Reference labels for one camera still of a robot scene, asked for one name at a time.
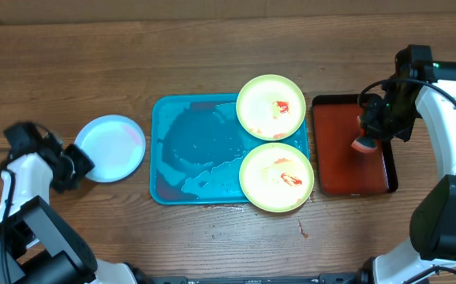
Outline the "pink and green sponge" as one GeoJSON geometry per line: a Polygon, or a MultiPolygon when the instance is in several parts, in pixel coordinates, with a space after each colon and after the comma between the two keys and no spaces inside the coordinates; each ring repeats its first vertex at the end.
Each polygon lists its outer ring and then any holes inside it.
{"type": "Polygon", "coordinates": [[[368,136],[364,119],[361,115],[357,117],[359,136],[352,142],[351,147],[362,153],[373,153],[378,148],[377,142],[368,136]]]}

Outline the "light blue plate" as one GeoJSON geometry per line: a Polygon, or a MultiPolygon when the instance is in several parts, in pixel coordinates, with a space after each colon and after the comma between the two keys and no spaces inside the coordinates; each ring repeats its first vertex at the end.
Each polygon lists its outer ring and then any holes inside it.
{"type": "Polygon", "coordinates": [[[74,144],[93,162],[86,178],[111,183],[130,176],[142,163],[145,135],[132,119],[109,114],[90,121],[77,135],[74,144]]]}

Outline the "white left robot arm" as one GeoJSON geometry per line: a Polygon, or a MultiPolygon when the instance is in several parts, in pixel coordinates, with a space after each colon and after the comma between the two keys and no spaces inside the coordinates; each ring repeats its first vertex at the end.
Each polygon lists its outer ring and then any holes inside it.
{"type": "Polygon", "coordinates": [[[4,135],[10,150],[0,164],[0,283],[148,283],[131,264],[96,259],[50,206],[52,189],[75,189],[93,169],[89,157],[33,122],[4,135]]]}

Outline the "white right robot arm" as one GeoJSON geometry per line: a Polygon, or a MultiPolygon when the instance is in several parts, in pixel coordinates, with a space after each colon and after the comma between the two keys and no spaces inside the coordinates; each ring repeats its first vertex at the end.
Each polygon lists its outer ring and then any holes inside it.
{"type": "Polygon", "coordinates": [[[409,140],[414,122],[424,120],[437,163],[437,185],[414,210],[409,238],[372,257],[354,283],[426,283],[446,271],[456,275],[456,62],[436,61],[429,46],[410,44],[394,57],[394,74],[358,96],[360,135],[351,144],[369,153],[378,143],[409,140]]]}

